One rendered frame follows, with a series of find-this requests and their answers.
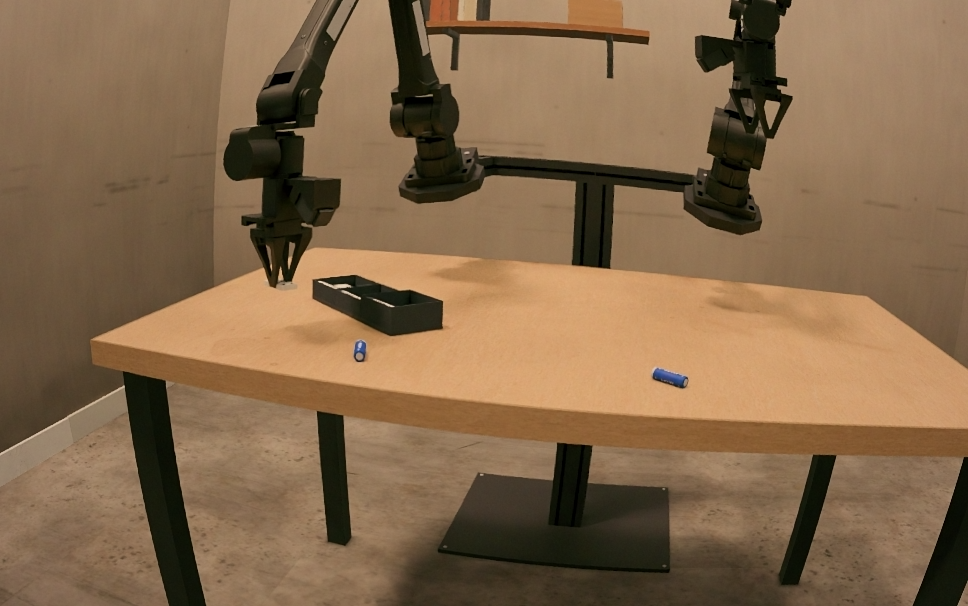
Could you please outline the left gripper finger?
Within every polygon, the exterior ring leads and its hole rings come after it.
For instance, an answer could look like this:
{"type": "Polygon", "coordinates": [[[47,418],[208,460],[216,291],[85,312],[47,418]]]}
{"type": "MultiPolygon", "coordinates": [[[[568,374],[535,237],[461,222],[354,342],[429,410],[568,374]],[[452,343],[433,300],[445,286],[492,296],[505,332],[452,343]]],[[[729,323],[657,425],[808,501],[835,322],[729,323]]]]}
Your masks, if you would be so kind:
{"type": "Polygon", "coordinates": [[[759,116],[759,120],[763,129],[765,138],[774,139],[777,133],[777,130],[780,126],[780,123],[793,100],[793,96],[782,94],[782,93],[758,90],[758,89],[751,89],[751,94],[753,97],[753,101],[759,116]],[[769,126],[767,123],[763,100],[780,103],[780,107],[778,109],[778,112],[776,114],[776,117],[774,119],[771,129],[769,129],[769,126]]]}
{"type": "Polygon", "coordinates": [[[729,93],[730,93],[730,95],[732,97],[732,100],[733,100],[733,102],[734,102],[734,104],[735,104],[735,106],[737,108],[737,111],[738,111],[738,113],[740,115],[740,118],[741,118],[741,121],[743,123],[743,126],[744,126],[744,129],[745,129],[746,133],[747,134],[754,134],[755,131],[756,131],[758,122],[759,122],[759,117],[758,117],[758,114],[757,114],[757,111],[756,111],[756,107],[755,107],[755,112],[754,112],[754,116],[753,116],[751,125],[749,125],[748,120],[747,120],[747,117],[746,117],[746,114],[745,114],[745,111],[744,111],[744,108],[743,108],[742,103],[741,103],[741,100],[740,100],[740,98],[753,99],[751,92],[749,90],[729,88],[729,93]]]}

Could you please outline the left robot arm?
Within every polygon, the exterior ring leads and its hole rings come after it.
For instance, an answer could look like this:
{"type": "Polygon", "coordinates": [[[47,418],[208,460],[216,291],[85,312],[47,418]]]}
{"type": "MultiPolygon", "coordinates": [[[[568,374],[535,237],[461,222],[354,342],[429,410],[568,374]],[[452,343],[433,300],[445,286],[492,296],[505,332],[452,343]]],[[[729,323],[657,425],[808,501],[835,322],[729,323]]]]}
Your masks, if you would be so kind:
{"type": "MultiPolygon", "coordinates": [[[[733,61],[735,73],[766,74],[766,50],[760,43],[768,43],[768,49],[770,44],[776,44],[780,15],[786,15],[792,0],[754,0],[752,3],[753,0],[731,0],[729,19],[736,20],[733,40],[695,36],[695,57],[704,73],[733,61]]],[[[761,169],[767,142],[760,121],[758,123],[754,134],[746,133],[731,95],[724,109],[715,107],[707,147],[707,153],[714,156],[713,164],[711,170],[707,170],[705,181],[694,179],[696,205],[755,220],[757,209],[754,197],[749,193],[748,179],[751,168],[761,169]]]]}

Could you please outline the white domino with black pips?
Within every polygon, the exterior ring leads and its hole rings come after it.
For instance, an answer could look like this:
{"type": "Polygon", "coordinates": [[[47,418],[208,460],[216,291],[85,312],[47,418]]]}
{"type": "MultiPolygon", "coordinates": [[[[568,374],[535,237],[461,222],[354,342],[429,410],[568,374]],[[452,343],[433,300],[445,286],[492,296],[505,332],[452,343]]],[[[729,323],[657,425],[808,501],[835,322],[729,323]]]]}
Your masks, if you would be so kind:
{"type": "MultiPolygon", "coordinates": [[[[268,280],[264,280],[264,285],[270,287],[268,280]]],[[[276,288],[274,289],[281,290],[281,291],[297,289],[297,283],[285,281],[283,279],[278,278],[278,283],[276,285],[276,288]]]]}

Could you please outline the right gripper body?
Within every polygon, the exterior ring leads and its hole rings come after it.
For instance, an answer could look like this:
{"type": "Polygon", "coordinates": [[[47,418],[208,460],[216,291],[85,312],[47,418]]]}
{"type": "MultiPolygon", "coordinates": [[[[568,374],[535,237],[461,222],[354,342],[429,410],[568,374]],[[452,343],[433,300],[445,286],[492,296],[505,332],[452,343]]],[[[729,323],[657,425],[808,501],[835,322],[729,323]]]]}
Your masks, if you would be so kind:
{"type": "MultiPolygon", "coordinates": [[[[264,179],[286,178],[288,178],[288,174],[272,174],[270,177],[263,178],[263,186],[264,179]]],[[[266,237],[280,237],[294,234],[312,233],[311,227],[302,226],[301,228],[301,223],[305,223],[305,221],[300,215],[281,218],[263,216],[263,192],[264,187],[262,187],[262,213],[241,216],[242,226],[256,224],[256,228],[250,228],[250,233],[263,235],[266,237]]]]}

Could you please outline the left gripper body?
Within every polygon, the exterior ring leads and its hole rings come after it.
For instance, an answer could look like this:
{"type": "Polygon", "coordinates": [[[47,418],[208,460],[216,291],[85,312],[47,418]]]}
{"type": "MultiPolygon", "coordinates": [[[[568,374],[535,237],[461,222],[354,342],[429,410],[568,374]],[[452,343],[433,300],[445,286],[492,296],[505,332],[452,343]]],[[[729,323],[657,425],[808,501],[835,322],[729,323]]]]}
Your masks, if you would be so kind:
{"type": "Polygon", "coordinates": [[[769,45],[768,49],[768,43],[760,44],[765,45],[766,74],[769,76],[753,72],[733,73],[733,81],[741,82],[740,89],[742,90],[750,91],[751,89],[758,89],[781,93],[781,89],[777,89],[777,85],[787,87],[787,78],[776,77],[776,46],[769,45]],[[748,89],[746,87],[748,87],[748,89]]]}

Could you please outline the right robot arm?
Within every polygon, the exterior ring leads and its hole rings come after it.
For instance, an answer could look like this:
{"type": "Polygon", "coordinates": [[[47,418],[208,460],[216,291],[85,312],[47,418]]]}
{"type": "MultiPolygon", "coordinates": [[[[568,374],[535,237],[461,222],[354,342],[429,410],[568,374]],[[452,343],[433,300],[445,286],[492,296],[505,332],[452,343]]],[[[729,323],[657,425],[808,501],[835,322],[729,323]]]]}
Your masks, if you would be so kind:
{"type": "MultiPolygon", "coordinates": [[[[303,173],[305,138],[280,130],[315,127],[329,59],[358,1],[315,1],[257,97],[257,126],[230,133],[223,165],[231,180],[288,174],[286,179],[264,179],[263,216],[301,215],[307,225],[327,226],[340,206],[341,179],[293,178],[303,173]]],[[[399,72],[398,87],[391,91],[390,126],[395,136],[418,143],[405,187],[469,182],[475,158],[462,160],[455,145],[459,107],[450,83],[440,84],[436,75],[423,0],[388,3],[399,72]],[[425,96],[429,94],[433,96],[425,96]]]]}

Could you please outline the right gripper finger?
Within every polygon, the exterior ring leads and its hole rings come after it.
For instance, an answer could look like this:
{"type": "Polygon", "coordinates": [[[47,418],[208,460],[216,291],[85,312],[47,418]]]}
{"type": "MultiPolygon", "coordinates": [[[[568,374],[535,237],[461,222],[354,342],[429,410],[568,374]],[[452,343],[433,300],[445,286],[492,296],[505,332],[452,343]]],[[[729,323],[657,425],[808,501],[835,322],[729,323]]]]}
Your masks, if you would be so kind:
{"type": "Polygon", "coordinates": [[[297,266],[312,239],[312,233],[296,234],[285,236],[285,245],[281,261],[281,272],[283,280],[292,282],[297,266]],[[288,242],[289,241],[289,242],[288,242]],[[288,256],[290,242],[295,243],[290,267],[288,268],[288,256]]]}
{"type": "Polygon", "coordinates": [[[250,239],[263,264],[269,286],[276,288],[285,245],[285,236],[266,237],[263,235],[250,233],[250,239]],[[266,245],[269,246],[271,250],[272,266],[270,266],[266,245]]]}

